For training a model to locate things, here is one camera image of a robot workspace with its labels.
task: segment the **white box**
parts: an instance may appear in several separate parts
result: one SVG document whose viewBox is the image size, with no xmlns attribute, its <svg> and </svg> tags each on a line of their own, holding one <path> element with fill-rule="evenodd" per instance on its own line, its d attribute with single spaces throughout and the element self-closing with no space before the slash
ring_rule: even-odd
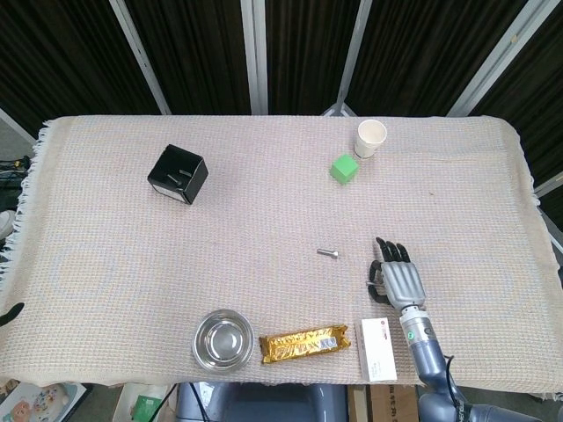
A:
<svg viewBox="0 0 563 422">
<path fill-rule="evenodd" d="M 363 377 L 366 381 L 397 381 L 395 356 L 387 318 L 363 319 L 355 325 Z"/>
</svg>

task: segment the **black cable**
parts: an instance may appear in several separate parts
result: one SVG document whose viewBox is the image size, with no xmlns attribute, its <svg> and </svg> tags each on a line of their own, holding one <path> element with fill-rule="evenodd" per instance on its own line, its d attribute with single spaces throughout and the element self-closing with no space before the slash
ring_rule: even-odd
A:
<svg viewBox="0 0 563 422">
<path fill-rule="evenodd" d="M 193 382 L 190 382 L 190 387 L 192 388 L 192 391 L 194 393 L 195 400 L 197 400 L 197 405 L 200 407 L 200 413 L 201 413 L 201 417 L 203 418 L 203 422 L 211 422 L 211 419 L 209 419 L 209 416 L 205 411 L 205 408 L 203 407 L 203 403 L 201 402 L 200 395 L 197 394 L 197 390 L 195 389 Z"/>
<path fill-rule="evenodd" d="M 154 413 L 150 417 L 149 422 L 152 422 L 153 420 L 155 420 L 155 417 L 160 412 L 160 409 L 162 409 L 162 406 L 165 405 L 166 400 L 168 400 L 168 397 L 170 397 L 170 394 L 172 394 L 172 392 L 176 389 L 176 387 L 178 387 L 178 384 L 174 384 L 174 386 L 170 389 L 170 391 L 168 391 L 168 394 L 165 396 L 165 398 L 163 398 L 162 402 L 160 402 L 157 409 L 154 411 Z"/>
<path fill-rule="evenodd" d="M 451 388 L 451 379 L 450 379 L 451 378 L 450 365 L 451 362 L 454 360 L 454 355 L 452 354 L 450 357 L 444 356 L 444 358 L 448 360 L 448 363 L 446 363 L 446 382 L 448 383 L 448 390 L 450 391 L 451 402 L 454 404 L 454 406 L 456 406 L 457 409 L 457 400 L 456 400 L 456 396 L 454 395 L 454 390 L 453 388 Z"/>
</svg>

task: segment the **gold snack wrapper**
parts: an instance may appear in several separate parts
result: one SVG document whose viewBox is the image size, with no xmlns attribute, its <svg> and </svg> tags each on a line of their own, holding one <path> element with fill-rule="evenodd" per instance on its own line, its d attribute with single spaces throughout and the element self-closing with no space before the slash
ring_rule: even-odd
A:
<svg viewBox="0 0 563 422">
<path fill-rule="evenodd" d="M 350 346 L 350 340 L 344 337 L 347 328 L 346 325 L 333 325 L 281 336 L 260 337 L 260 350 L 264 356 L 262 363 L 336 352 Z"/>
</svg>

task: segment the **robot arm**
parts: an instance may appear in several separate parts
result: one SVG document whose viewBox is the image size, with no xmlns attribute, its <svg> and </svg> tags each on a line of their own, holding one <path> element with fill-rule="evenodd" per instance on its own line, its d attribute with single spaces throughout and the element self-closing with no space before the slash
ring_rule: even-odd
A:
<svg viewBox="0 0 563 422">
<path fill-rule="evenodd" d="M 416 266 L 401 244 L 377 238 L 384 262 L 374 261 L 369 270 L 369 294 L 379 303 L 401 313 L 399 321 L 420 380 L 432 392 L 419 399 L 421 422 L 541 422 L 539 419 L 486 404 L 471 405 L 457 388 L 449 365 L 430 323 L 421 309 L 426 292 Z M 383 287 L 386 295 L 377 290 Z"/>
</svg>

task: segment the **beige tablecloth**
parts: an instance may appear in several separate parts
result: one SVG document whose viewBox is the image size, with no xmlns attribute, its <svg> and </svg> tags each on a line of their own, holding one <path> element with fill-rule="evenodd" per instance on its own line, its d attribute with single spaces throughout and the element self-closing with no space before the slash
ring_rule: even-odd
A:
<svg viewBox="0 0 563 422">
<path fill-rule="evenodd" d="M 382 118 L 385 145 L 340 186 L 361 119 L 63 118 L 40 135 L 10 239 L 0 375 L 25 382 L 362 382 L 345 351 L 232 375 L 196 364 L 214 309 L 257 336 L 389 317 L 398 381 L 416 381 L 397 313 L 365 281 L 376 236 L 401 242 L 462 385 L 563 387 L 563 294 L 514 129 L 502 120 Z M 205 158 L 192 206 L 147 182 L 169 143 Z M 319 256 L 335 249 L 341 258 Z"/>
</svg>

